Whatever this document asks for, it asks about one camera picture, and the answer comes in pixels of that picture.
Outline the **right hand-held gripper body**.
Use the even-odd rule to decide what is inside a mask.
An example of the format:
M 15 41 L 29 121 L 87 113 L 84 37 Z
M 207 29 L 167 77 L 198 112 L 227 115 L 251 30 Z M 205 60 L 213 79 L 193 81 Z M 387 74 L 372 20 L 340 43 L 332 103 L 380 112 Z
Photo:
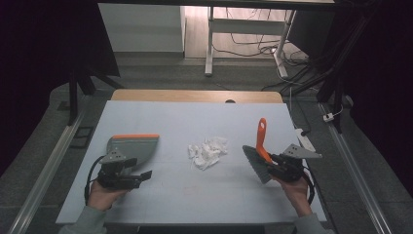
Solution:
M 296 144 L 290 144 L 286 150 L 279 154 L 285 163 L 278 165 L 281 171 L 279 178 L 285 182 L 292 182 L 299 180 L 304 173 L 303 160 L 304 159 L 320 159 L 321 155 L 317 152 L 312 152 Z

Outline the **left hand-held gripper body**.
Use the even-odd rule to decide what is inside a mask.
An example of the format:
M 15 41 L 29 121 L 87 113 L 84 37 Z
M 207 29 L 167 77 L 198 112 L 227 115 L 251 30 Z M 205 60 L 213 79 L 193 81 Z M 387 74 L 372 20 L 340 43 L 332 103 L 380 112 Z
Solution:
M 120 150 L 109 151 L 100 161 L 101 168 L 98 172 L 98 183 L 111 190 L 131 190 L 140 186 L 140 181 L 135 181 L 131 175 L 131 168 L 125 167 L 125 161 L 131 159 Z

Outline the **grey dustpan with orange edge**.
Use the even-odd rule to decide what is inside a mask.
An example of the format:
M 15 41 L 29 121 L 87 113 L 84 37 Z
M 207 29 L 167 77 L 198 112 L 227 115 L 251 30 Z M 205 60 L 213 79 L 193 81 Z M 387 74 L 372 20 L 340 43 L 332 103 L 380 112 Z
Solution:
M 106 146 L 106 154 L 111 150 L 120 150 L 124 155 L 137 159 L 135 166 L 149 160 L 159 141 L 159 135 L 115 135 Z

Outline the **grey brush with orange handle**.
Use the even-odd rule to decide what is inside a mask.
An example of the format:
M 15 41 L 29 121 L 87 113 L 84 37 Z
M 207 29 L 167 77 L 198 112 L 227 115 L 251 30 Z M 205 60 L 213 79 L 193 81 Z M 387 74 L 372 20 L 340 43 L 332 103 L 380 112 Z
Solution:
M 266 184 L 272 179 L 268 168 L 274 165 L 270 154 L 264 147 L 266 129 L 267 121 L 265 118 L 261 118 L 258 122 L 255 146 L 243 146 L 244 155 L 262 184 Z

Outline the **pile of white paper scraps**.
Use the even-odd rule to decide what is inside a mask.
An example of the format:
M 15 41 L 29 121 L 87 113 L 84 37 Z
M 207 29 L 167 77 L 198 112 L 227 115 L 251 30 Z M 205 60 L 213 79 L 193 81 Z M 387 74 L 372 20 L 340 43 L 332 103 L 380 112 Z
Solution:
M 221 156 L 228 153 L 228 139 L 221 136 L 206 138 L 200 144 L 190 144 L 187 147 L 188 158 L 199 170 L 206 170 L 215 165 Z

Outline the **person's left hand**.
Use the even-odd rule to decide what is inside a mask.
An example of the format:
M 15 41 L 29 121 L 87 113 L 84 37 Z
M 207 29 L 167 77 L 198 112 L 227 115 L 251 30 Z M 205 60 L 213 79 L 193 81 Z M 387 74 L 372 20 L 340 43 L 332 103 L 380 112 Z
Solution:
M 94 181 L 90 190 L 87 205 L 96 210 L 105 212 L 112 207 L 116 200 L 127 193 L 128 190 L 110 190 L 102 187 L 97 181 Z

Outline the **person's right hand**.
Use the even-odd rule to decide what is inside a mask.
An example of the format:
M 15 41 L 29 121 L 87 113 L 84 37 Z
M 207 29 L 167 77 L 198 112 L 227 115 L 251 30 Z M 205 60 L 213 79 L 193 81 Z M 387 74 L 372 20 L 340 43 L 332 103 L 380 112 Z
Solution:
M 307 199 L 308 183 L 303 177 L 293 182 L 285 182 L 274 176 L 273 180 L 277 181 L 282 186 L 282 190 L 299 217 L 311 215 L 313 213 Z

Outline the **white power strip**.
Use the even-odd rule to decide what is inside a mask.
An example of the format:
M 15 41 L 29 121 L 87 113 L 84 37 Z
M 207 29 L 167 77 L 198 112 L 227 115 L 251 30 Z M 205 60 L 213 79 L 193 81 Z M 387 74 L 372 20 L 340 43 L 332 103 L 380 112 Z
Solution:
M 296 129 L 295 133 L 296 133 L 297 138 L 298 138 L 298 140 L 299 140 L 302 147 L 304 147 L 305 149 L 310 150 L 312 152 L 316 151 L 316 149 L 314 148 L 314 146 L 310 142 L 309 138 L 307 136 L 305 136 L 304 131 L 302 129 Z

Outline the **small white adapter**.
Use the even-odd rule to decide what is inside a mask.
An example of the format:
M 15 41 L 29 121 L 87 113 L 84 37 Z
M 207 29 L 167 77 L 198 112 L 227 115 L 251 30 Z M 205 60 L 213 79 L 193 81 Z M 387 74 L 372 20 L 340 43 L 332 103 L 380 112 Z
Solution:
M 325 123 L 332 121 L 332 120 L 334 119 L 334 117 L 337 116 L 337 115 L 339 115 L 342 111 L 343 111 L 343 109 L 340 109 L 337 113 L 328 113 L 328 114 L 325 114 L 325 115 L 323 116 L 323 121 L 324 121 Z

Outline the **wooden table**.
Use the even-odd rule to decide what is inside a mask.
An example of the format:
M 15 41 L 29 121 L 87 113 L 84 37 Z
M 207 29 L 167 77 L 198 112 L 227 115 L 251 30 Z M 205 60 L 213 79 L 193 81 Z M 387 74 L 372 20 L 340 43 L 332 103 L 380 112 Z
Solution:
M 133 90 L 119 89 L 112 100 L 172 101 L 172 102 L 227 102 L 235 103 L 282 103 L 277 92 L 252 91 L 192 91 L 192 90 Z

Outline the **white cabinet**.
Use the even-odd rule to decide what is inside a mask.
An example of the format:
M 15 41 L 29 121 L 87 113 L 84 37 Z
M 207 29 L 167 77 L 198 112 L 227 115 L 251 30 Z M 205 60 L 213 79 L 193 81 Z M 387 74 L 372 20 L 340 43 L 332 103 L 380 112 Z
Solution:
M 184 52 L 183 7 L 108 3 L 98 7 L 115 52 Z

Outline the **dark curtain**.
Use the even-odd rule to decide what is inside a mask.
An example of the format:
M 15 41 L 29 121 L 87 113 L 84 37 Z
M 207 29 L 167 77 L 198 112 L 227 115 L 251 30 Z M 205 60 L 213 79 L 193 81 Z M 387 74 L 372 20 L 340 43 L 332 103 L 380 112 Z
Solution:
M 351 116 L 413 197 L 413 0 L 382 0 L 345 63 Z
M 99 0 L 0 0 L 0 176 L 49 106 L 51 91 L 120 74 Z

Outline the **black rectangular floor frame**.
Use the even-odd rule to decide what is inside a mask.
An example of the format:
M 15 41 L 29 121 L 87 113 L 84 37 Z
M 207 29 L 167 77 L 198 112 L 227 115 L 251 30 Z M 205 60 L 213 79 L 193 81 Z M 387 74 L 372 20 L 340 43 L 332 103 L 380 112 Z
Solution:
M 71 140 L 70 148 L 85 149 L 89 146 L 94 134 L 94 127 L 79 127 Z

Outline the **aluminium rail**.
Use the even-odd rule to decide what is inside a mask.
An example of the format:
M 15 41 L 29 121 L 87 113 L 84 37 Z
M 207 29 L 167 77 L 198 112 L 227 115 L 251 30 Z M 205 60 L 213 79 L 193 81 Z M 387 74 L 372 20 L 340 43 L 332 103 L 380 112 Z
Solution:
M 81 110 L 78 116 L 71 122 L 71 125 L 65 127 L 7 234 L 25 234 L 85 114 L 86 110 Z
M 318 104 L 318 107 L 323 119 L 327 115 L 325 108 L 321 103 Z M 342 134 L 340 134 L 337 131 L 332 121 L 326 122 L 323 119 L 323 123 L 328 127 L 328 130 L 332 135 L 335 145 L 338 148 L 338 151 L 343 159 L 343 162 L 347 167 L 349 175 L 352 178 L 352 181 L 354 182 L 358 195 L 360 196 L 360 199 L 363 202 L 370 216 L 370 219 L 376 229 L 376 232 L 378 234 L 394 234 L 376 197 L 374 196 L 367 181 L 365 180 L 364 175 L 361 172 L 358 163 L 354 157 L 354 154 L 350 146 L 348 145 L 346 139 Z

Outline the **white desk frame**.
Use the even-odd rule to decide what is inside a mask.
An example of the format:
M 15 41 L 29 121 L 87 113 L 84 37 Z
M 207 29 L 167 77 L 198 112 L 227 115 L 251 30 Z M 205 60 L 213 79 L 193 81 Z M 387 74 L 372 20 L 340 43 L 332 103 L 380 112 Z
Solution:
M 214 33 L 236 33 L 236 34 L 261 34 L 280 36 L 280 43 L 271 51 L 275 60 L 277 71 L 281 78 L 287 78 L 288 74 L 282 61 L 283 46 L 287 39 L 289 29 L 294 18 L 295 11 L 287 10 L 284 21 L 271 21 L 259 19 L 220 19 L 214 17 L 214 8 L 209 7 L 207 11 L 207 48 L 205 76 L 212 75 L 213 65 L 213 34 Z

